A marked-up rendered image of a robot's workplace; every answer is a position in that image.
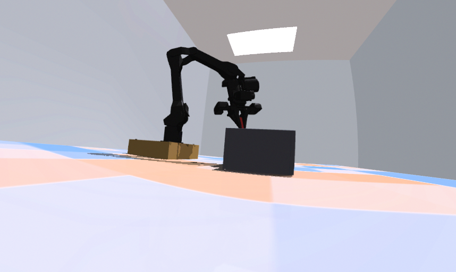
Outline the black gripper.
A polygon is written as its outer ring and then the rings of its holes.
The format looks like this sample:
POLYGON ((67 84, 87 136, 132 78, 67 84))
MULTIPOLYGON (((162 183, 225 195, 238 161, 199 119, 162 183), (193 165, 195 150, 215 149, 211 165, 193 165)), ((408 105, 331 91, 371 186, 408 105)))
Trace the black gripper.
POLYGON ((247 118, 249 115, 256 115, 260 110, 262 110, 262 106, 260 103, 251 103, 249 106, 246 106, 246 101, 237 101, 232 103, 231 96, 232 91, 229 92, 228 101, 230 101, 230 106, 228 102, 218 101, 214 107, 214 114, 215 115, 222 115, 223 111, 228 111, 227 116, 229 116, 234 123, 238 126, 238 128, 242 128, 240 117, 243 121, 244 129, 246 129, 247 125, 247 118), (241 114, 239 115, 239 111, 241 114))

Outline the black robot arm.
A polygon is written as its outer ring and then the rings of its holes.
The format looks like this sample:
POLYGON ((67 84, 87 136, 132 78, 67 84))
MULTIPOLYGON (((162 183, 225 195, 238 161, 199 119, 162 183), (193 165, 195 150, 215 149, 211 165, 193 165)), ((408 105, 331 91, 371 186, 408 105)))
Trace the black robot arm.
POLYGON ((182 66, 191 61, 197 61, 221 75, 224 79, 222 87, 227 87, 228 94, 233 90, 232 103, 236 102, 236 100, 251 101, 255 99, 255 92, 259 91, 259 81, 255 76, 245 77, 245 74, 236 64, 220 61, 198 50, 196 47, 177 47, 167 51, 166 55, 171 69, 173 103, 170 115, 164 119, 164 125, 166 126, 162 142, 183 143, 182 127, 188 122, 189 107, 183 102, 181 71, 182 66), (182 58, 181 54, 188 56, 182 58), (240 89, 241 91, 236 92, 234 89, 240 89))

